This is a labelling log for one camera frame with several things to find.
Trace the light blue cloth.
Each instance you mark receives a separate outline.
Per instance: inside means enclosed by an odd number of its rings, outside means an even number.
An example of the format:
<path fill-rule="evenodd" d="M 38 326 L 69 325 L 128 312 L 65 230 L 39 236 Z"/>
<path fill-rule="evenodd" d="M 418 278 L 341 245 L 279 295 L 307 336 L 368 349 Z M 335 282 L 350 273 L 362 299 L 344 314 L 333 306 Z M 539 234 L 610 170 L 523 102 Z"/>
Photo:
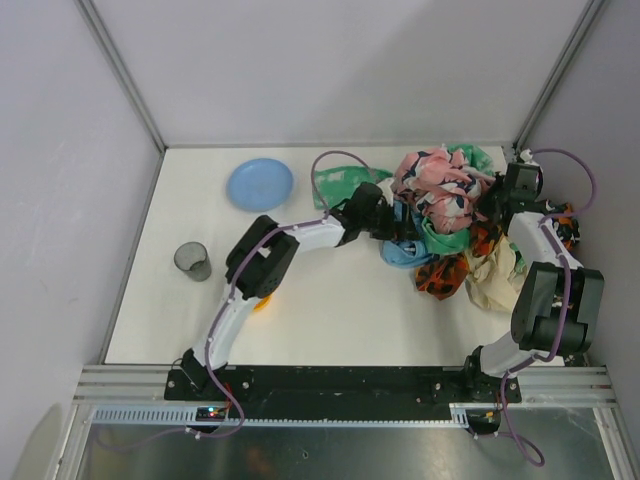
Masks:
<path fill-rule="evenodd" d="M 415 223 L 420 222 L 422 226 L 423 217 L 413 210 L 412 212 Z M 386 264 L 400 269 L 418 268 L 439 259 L 437 254 L 427 249 L 424 235 L 422 242 L 384 241 L 380 254 Z"/>

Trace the pink navy patterned cloth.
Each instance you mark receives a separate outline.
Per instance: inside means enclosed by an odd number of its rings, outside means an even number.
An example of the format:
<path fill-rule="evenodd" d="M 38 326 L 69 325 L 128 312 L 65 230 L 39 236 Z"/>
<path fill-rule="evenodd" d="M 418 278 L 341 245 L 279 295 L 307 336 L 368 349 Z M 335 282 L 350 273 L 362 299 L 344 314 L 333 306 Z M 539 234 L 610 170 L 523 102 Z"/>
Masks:
<path fill-rule="evenodd" d="M 407 154 L 392 190 L 427 219 L 435 233 L 453 234 L 475 220 L 476 204 L 495 181 L 492 159 L 468 145 L 442 145 Z"/>

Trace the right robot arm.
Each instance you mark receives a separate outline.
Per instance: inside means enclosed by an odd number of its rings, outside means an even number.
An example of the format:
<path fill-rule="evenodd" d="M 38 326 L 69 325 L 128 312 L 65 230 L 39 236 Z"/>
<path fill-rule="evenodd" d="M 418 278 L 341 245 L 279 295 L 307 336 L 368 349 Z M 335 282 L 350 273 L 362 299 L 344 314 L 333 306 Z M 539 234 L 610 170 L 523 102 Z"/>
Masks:
<path fill-rule="evenodd" d="M 527 276 L 509 332 L 465 361 L 466 387 L 476 402 L 494 399 L 503 378 L 536 362 L 584 353 L 593 342 L 604 277 L 585 268 L 558 237 L 537 200 L 542 180 L 540 166 L 510 163 L 480 203 L 480 212 L 504 227 L 518 247 Z"/>

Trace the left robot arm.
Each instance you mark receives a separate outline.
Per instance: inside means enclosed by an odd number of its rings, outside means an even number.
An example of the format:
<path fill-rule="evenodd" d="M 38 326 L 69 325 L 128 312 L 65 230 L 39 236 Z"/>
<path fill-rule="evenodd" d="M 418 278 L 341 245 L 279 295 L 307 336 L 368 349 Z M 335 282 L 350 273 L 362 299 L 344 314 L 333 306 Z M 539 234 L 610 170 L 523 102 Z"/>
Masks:
<path fill-rule="evenodd" d="M 165 398 L 202 398 L 209 389 L 227 395 L 229 390 L 217 372 L 228 364 L 250 313 L 280 286 L 294 257 L 344 246 L 361 233 L 380 241 L 420 239 L 412 209 L 387 198 L 380 185 L 369 182 L 319 219 L 282 225 L 268 215 L 258 217 L 228 254 L 218 311 L 209 330 L 170 370 Z"/>

